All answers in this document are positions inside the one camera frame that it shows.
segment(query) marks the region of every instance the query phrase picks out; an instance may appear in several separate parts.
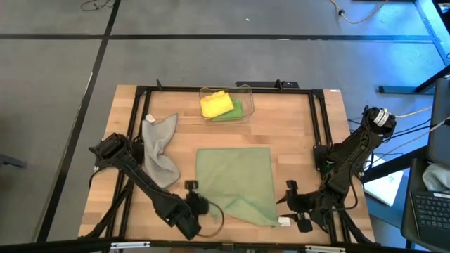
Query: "laptop keyboard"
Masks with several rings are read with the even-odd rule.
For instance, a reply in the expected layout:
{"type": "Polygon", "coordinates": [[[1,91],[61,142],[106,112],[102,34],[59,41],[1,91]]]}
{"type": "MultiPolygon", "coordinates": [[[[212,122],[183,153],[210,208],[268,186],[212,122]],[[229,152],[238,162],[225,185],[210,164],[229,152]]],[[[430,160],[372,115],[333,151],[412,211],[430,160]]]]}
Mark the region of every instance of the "laptop keyboard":
{"type": "Polygon", "coordinates": [[[450,231],[450,195],[414,192],[412,196],[418,225],[450,231]]]}

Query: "green towel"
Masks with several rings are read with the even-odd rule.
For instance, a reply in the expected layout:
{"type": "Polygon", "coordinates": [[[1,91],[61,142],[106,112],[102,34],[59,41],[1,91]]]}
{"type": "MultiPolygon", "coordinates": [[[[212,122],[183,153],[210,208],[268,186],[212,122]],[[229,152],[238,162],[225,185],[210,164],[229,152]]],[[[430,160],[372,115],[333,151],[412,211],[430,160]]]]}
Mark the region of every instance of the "green towel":
{"type": "Polygon", "coordinates": [[[244,116],[244,109],[242,107],[242,101],[237,98],[232,98],[234,109],[229,112],[225,112],[222,115],[219,115],[215,118],[212,118],[212,121],[225,121],[225,120],[234,120],[234,119],[242,119],[244,116]]]}
{"type": "Polygon", "coordinates": [[[278,225],[269,148],[198,149],[195,177],[198,192],[229,216],[278,225]]]}

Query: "clear plastic container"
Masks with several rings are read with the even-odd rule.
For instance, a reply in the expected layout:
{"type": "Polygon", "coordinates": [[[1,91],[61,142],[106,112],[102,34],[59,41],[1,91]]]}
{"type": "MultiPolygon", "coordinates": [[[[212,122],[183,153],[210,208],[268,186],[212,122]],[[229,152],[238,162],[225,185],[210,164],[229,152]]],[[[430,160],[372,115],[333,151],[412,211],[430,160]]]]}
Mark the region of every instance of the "clear plastic container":
{"type": "Polygon", "coordinates": [[[248,85],[242,85],[241,87],[236,88],[218,88],[211,89],[208,87],[203,87],[199,92],[199,103],[200,100],[206,96],[210,96],[213,93],[218,91],[225,91],[228,95],[230,95],[231,100],[233,101],[234,109],[230,112],[225,112],[224,114],[215,117],[215,118],[207,118],[203,116],[203,112],[200,106],[200,114],[205,120],[206,124],[238,124],[247,122],[250,118],[250,115],[255,111],[255,107],[253,105],[253,94],[252,88],[248,85]]]}

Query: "gray towel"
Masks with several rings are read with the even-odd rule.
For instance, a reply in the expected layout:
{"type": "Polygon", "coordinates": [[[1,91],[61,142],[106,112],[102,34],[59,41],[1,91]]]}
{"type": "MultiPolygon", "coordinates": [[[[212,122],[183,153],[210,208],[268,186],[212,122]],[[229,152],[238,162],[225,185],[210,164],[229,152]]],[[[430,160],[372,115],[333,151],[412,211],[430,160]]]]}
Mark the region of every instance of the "gray towel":
{"type": "Polygon", "coordinates": [[[161,188],[167,188],[180,177],[180,171],[167,156],[164,147],[172,139],[178,115],[169,116],[162,122],[151,124],[142,121],[142,139],[145,146],[144,166],[150,177],[161,188]]]}
{"type": "Polygon", "coordinates": [[[423,172],[422,180],[428,190],[448,193],[450,189],[450,169],[434,163],[423,172]]]}

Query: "wooden tabletop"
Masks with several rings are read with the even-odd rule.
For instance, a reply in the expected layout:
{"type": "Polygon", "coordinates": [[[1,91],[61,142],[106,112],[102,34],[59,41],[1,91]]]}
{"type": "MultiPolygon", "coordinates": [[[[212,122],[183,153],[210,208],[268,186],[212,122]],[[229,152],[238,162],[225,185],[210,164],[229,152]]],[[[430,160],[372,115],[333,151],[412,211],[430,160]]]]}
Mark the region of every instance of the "wooden tabletop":
{"type": "MultiPolygon", "coordinates": [[[[126,134],[135,90],[136,86],[119,85],[117,87],[105,136],[113,132],[126,134]]],[[[338,143],[349,135],[344,103],[340,91],[325,90],[324,93],[333,142],[338,143]]],[[[255,112],[248,122],[211,126],[205,125],[200,116],[198,93],[152,92],[149,110],[157,122],[174,113],[179,115],[174,137],[165,148],[166,156],[172,159],[181,172],[181,178],[169,188],[170,192],[179,194],[181,197],[185,196],[184,181],[195,179],[195,154],[198,148],[270,148],[277,200],[285,194],[286,180],[296,180],[299,193],[318,189],[321,179],[315,170],[312,155],[315,141],[308,97],[299,94],[254,93],[253,98],[255,112]]],[[[134,133],[137,133],[139,128],[142,107],[143,96],[139,104],[134,133]]],[[[321,136],[324,139],[318,101],[316,101],[316,107],[321,136]]],[[[110,207],[116,178],[116,169],[106,169],[94,177],[79,235],[90,232],[110,207]]],[[[359,204],[348,212],[364,235],[374,240],[364,192],[356,178],[354,178],[354,185],[359,204]]],[[[349,193],[345,205],[349,207],[353,204],[354,196],[349,193]]],[[[280,215],[290,213],[285,203],[276,207],[280,215]]],[[[114,235],[118,234],[121,215],[118,217],[114,235]]],[[[337,214],[335,222],[338,230],[337,237],[342,240],[337,214]]],[[[210,215],[202,216],[200,225],[202,233],[211,233],[217,229],[219,221],[214,221],[210,215]]],[[[134,188],[125,237],[133,240],[186,240],[177,228],[170,228],[155,214],[151,200],[137,187],[134,188]]],[[[255,226],[230,216],[226,216],[224,228],[217,236],[195,237],[193,241],[330,243],[329,236],[315,223],[313,223],[312,232],[300,233],[294,222],[291,222],[290,226],[271,228],[255,226]]]]}

